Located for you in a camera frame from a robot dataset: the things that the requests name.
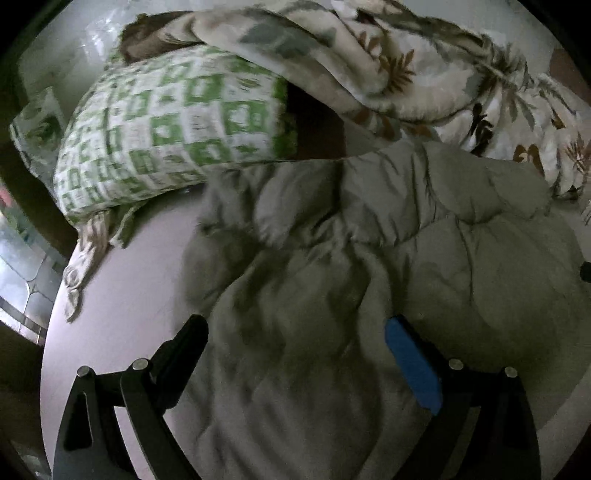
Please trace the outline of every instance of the glass pane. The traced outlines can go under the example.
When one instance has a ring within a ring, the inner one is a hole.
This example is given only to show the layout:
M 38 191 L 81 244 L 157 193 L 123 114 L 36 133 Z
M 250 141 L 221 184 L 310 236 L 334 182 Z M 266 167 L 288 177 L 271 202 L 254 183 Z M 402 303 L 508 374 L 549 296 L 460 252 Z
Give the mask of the glass pane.
M 0 296 L 19 312 L 23 312 L 27 304 L 29 289 L 17 273 L 0 258 Z
M 39 290 L 48 299 L 55 300 L 57 290 L 60 288 L 61 275 L 55 271 L 54 262 L 51 258 L 46 257 L 35 281 L 35 290 Z
M 39 292 L 35 292 L 29 297 L 25 315 L 36 324 L 47 328 L 52 310 L 53 302 Z
M 25 280 L 32 280 L 41 266 L 43 256 L 33 251 L 14 229 L 4 214 L 0 214 L 0 257 Z

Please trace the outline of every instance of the bedding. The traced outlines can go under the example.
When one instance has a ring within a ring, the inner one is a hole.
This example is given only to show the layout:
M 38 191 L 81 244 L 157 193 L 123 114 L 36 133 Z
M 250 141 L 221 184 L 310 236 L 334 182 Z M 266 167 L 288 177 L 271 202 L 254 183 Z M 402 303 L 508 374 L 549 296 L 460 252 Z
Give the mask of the bedding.
M 182 206 L 160 199 L 128 250 L 106 256 L 76 322 L 53 312 L 50 457 L 76 369 L 124 368 L 195 312 L 210 344 L 167 422 L 204 479 L 392 478 L 430 420 L 385 346 L 393 313 L 468 365 L 514 365 L 540 432 L 587 370 L 583 258 L 532 165 L 406 140 L 219 170 L 173 195 Z M 564 416 L 558 432 L 575 427 Z M 570 453 L 549 436 L 544 479 Z
M 108 70 L 68 126 L 55 173 L 74 225 L 205 178 L 214 164 L 293 151 L 285 80 L 214 47 Z
M 240 55 L 380 139 L 422 136 L 480 157 L 533 163 L 557 197 L 581 194 L 591 168 L 581 116 L 562 86 L 529 74 L 502 35 L 419 17 L 395 0 L 332 5 L 336 12 L 311 0 L 192 12 L 152 37 Z M 134 48 L 128 51 L 137 56 Z
M 66 121 L 51 87 L 35 95 L 10 124 L 10 136 L 27 170 L 56 198 L 53 176 Z

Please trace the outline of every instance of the gray comforter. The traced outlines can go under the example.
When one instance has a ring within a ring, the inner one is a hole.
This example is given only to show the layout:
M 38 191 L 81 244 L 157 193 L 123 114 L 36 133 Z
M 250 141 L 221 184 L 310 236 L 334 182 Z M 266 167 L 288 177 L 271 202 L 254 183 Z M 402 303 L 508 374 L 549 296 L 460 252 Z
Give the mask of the gray comforter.
M 220 170 L 181 295 L 210 340 L 188 387 L 205 479 L 391 478 L 430 415 L 384 342 L 405 314 L 446 355 L 512 365 L 537 426 L 591 360 L 591 291 L 531 165 L 401 141 Z

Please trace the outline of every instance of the blue gripper pad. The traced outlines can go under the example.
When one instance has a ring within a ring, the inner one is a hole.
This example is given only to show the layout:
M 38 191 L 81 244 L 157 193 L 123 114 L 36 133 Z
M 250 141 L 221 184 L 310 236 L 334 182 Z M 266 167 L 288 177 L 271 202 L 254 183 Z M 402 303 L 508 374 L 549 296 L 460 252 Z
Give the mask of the blue gripper pad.
M 386 344 L 418 404 L 437 415 L 443 405 L 443 392 L 435 370 L 398 321 L 398 317 L 386 322 L 385 336 Z

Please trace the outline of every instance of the mattress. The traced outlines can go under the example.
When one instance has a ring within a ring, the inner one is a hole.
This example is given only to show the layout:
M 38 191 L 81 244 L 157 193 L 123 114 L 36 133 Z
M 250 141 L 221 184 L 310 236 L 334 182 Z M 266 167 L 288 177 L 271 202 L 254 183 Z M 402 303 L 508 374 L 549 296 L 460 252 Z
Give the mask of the mattress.
M 41 424 L 50 464 L 78 367 L 90 365 L 102 374 L 120 371 L 139 357 L 151 357 L 192 313 L 178 291 L 177 277 L 183 252 L 193 236 L 195 221 L 191 219 L 199 212 L 201 192 L 202 187 L 196 186 L 165 194 L 138 215 L 133 241 L 126 249 L 112 249 L 107 254 L 84 290 L 83 308 L 74 323 L 64 319 L 65 290 L 60 289 L 41 373 Z M 588 250 L 585 254 L 591 260 Z M 591 423 L 590 396 L 591 368 L 554 417 L 538 426 L 544 479 L 554 478 Z M 138 476 L 152 479 L 125 410 L 118 408 L 116 414 Z M 165 415 L 189 458 L 197 419 L 197 407 L 185 394 Z

